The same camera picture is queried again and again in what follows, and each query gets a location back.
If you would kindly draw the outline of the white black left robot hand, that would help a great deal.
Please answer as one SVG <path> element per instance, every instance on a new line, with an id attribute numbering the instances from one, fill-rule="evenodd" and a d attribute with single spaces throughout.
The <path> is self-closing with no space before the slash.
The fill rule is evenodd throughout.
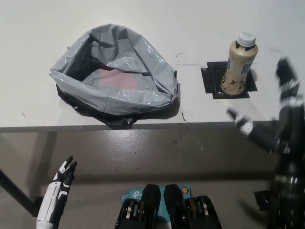
<path id="1" fill-rule="evenodd" d="M 43 197 L 36 219 L 37 229 L 57 229 L 67 202 L 77 161 L 69 157 L 57 170 Z"/>

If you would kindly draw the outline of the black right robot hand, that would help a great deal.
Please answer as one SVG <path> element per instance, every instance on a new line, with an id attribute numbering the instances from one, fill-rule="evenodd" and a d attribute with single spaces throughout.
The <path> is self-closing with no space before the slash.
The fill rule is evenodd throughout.
<path id="1" fill-rule="evenodd" d="M 300 82 L 288 58 L 278 61 L 275 74 L 279 80 L 281 109 L 273 127 L 253 121 L 232 108 L 226 112 L 250 141 L 268 153 L 279 155 L 278 174 L 297 173 L 304 168 L 305 102 L 299 93 Z"/>

